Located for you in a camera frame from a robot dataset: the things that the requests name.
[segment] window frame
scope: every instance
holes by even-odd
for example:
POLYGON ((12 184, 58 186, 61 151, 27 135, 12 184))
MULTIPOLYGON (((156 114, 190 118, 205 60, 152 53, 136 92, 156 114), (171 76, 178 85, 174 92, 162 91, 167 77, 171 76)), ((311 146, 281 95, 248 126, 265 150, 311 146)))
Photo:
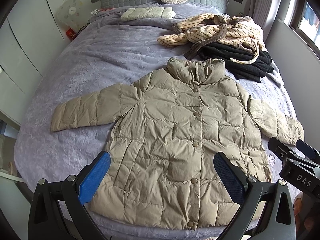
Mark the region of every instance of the window frame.
POLYGON ((306 0, 297 0, 296 8, 293 13, 292 20, 290 22, 290 27, 306 42, 306 44, 313 50, 313 52, 320 59, 320 49, 300 28, 299 23, 303 19, 306 8, 306 0))

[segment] window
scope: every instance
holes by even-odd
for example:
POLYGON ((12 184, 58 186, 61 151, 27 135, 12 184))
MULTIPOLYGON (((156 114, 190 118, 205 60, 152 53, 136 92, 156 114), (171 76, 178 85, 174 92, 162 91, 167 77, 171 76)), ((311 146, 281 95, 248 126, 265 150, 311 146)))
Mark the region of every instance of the window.
POLYGON ((320 58, 320 21, 306 0, 298 0, 291 27, 320 58))

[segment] metal screw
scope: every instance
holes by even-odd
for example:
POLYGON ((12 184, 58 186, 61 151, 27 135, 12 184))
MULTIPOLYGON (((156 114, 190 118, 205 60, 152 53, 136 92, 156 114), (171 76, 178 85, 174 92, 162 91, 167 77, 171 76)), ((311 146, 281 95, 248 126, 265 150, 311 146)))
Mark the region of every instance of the metal screw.
POLYGON ((284 186, 284 185, 286 184, 286 182, 285 182, 284 179, 280 179, 280 180, 279 180, 279 183, 280 183, 282 186, 284 186))
POLYGON ((76 180, 76 176, 75 175, 69 175, 67 178, 68 181, 75 181, 76 180))
POLYGON ((45 183, 45 179, 39 179, 38 184, 43 185, 45 183))
POLYGON ((250 181, 250 182, 256 182, 257 181, 257 178, 255 177, 255 176, 249 176, 249 178, 248 178, 248 180, 250 181))

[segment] beige puffer jacket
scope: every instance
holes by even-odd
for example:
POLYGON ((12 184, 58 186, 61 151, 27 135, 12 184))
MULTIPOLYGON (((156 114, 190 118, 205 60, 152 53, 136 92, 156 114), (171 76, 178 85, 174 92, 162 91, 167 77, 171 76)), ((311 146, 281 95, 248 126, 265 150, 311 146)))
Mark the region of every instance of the beige puffer jacket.
POLYGON ((217 59, 171 58, 132 85, 74 98, 56 108, 51 129, 114 121, 106 146, 112 164, 91 210, 170 229, 226 225, 238 209, 213 167, 216 152, 271 181, 260 131, 288 144, 303 139, 298 121, 252 99, 217 59))

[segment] curtain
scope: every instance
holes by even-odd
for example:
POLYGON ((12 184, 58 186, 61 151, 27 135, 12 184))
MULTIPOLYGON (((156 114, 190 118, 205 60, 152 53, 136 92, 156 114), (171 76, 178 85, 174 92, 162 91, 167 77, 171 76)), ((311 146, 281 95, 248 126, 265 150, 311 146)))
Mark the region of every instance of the curtain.
POLYGON ((281 0, 247 0, 244 7, 244 15, 252 17, 261 26, 264 41, 276 19, 280 2, 281 0))

